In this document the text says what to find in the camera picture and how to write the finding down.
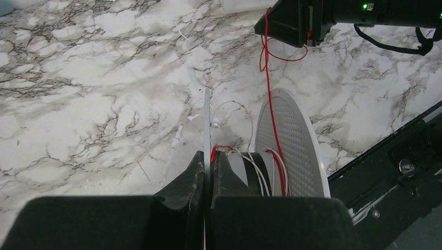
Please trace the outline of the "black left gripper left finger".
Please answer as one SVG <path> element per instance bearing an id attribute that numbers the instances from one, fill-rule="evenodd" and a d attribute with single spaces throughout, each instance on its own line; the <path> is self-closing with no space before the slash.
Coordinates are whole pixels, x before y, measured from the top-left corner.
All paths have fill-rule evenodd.
<path id="1" fill-rule="evenodd" d="M 29 201 L 2 249 L 202 249 L 204 156 L 154 195 Z"/>

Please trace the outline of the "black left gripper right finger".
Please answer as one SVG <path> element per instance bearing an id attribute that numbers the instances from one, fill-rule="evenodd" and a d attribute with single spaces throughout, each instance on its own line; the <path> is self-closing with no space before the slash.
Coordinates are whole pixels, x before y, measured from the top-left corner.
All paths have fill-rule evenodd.
<path id="1" fill-rule="evenodd" d="M 223 152 L 217 152 L 212 169 L 210 249 L 362 249 L 341 201 L 258 196 Z"/>

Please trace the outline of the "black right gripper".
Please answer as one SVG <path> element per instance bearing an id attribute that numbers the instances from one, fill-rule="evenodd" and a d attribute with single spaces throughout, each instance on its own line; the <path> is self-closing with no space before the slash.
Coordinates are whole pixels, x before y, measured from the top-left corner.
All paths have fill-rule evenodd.
<path id="1" fill-rule="evenodd" d="M 277 1 L 255 24 L 254 32 L 294 47 L 318 46 L 335 24 L 333 3 L 329 0 Z"/>

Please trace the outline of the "grey perforated cable spool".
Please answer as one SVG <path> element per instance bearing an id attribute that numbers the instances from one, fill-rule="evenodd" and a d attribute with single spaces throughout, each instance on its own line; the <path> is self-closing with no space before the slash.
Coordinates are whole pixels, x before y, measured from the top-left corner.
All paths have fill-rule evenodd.
<path id="1" fill-rule="evenodd" d="M 262 196 L 330 197 L 325 166 L 309 117 L 288 89 L 271 90 L 270 99 L 251 122 L 251 136 L 245 150 L 211 141 L 210 92 L 204 100 L 204 168 L 215 164 L 217 153 L 240 184 Z"/>

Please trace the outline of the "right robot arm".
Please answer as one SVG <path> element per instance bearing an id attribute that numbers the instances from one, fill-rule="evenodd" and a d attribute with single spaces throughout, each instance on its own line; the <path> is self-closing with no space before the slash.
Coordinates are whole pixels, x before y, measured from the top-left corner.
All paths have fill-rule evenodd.
<path id="1" fill-rule="evenodd" d="M 379 48 L 424 56 L 441 40 L 441 1 L 277 1 L 254 31 L 294 47 L 317 46 L 337 23 L 352 24 L 360 37 Z M 382 44 L 360 29 L 375 25 L 415 27 L 420 45 L 412 49 Z"/>

